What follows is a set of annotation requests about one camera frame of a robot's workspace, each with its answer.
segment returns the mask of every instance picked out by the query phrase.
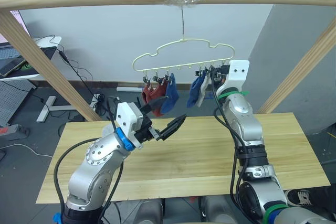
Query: wooden frame post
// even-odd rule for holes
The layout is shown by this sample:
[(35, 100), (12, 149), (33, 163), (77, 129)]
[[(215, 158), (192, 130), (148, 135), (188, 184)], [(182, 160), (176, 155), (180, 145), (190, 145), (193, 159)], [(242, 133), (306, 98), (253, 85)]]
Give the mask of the wooden frame post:
[(314, 45), (299, 61), (285, 80), (261, 106), (258, 113), (271, 113), (293, 89), (309, 74), (309, 72), (336, 45), (336, 18), (328, 25)]
[(101, 118), (51, 63), (9, 11), (0, 12), (0, 34), (88, 121)]

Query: laptop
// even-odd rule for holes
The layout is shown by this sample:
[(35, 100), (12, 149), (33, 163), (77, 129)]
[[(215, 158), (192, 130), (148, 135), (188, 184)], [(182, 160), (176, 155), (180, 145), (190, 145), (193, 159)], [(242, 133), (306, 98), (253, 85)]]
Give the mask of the laptop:
[[(12, 10), (11, 13), (29, 34), (20, 12)], [(0, 76), (7, 76), (10, 72), (25, 63), (25, 61), (20, 53), (0, 34)]]

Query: wooden table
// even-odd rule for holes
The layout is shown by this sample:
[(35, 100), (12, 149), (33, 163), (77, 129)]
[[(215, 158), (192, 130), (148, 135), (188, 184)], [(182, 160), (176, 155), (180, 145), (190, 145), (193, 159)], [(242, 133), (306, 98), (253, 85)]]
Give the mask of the wooden table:
[[(264, 131), (270, 163), (283, 189), (330, 185), (292, 113), (257, 114)], [(171, 119), (154, 119), (163, 129)], [(52, 173), (60, 155), (70, 146), (100, 137), (102, 122), (67, 123), (55, 150), (36, 203), (57, 203)], [(67, 198), (71, 174), (82, 162), (88, 145), (73, 150), (59, 168), (59, 183)], [(166, 141), (152, 140), (134, 150), (113, 200), (228, 194), (234, 146), (229, 132), (213, 116), (187, 118)]]

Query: sneaker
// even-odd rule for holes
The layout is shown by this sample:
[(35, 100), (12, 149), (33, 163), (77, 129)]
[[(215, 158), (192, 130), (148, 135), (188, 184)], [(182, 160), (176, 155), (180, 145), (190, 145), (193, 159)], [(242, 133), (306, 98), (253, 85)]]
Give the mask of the sneaker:
[(303, 189), (288, 190), (285, 192), (287, 203), (293, 207), (312, 206), (309, 200), (309, 191)]

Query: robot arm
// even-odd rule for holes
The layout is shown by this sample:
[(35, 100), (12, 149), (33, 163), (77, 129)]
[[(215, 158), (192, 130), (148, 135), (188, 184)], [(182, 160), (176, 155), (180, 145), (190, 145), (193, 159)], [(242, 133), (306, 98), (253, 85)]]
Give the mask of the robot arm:
[(146, 115), (161, 106), (167, 97), (151, 101), (142, 108), (135, 103), (118, 103), (115, 132), (97, 139), (86, 151), (81, 165), (71, 176), (69, 195), (62, 213), (63, 224), (99, 223), (112, 177), (135, 148), (153, 138), (165, 140), (184, 122), (186, 115), (174, 119), (163, 131), (155, 130)]
[(231, 60), (228, 66), (213, 69), (218, 86), (216, 96), (226, 122), (242, 140), (241, 143), (234, 137), (238, 149), (239, 174), (247, 162), (242, 174), (244, 182), (239, 187), (241, 210), (252, 220), (266, 219), (269, 224), (335, 223), (304, 208), (287, 208), (286, 197), (274, 167), (268, 163), (261, 124), (241, 94), (248, 67), (247, 60)]

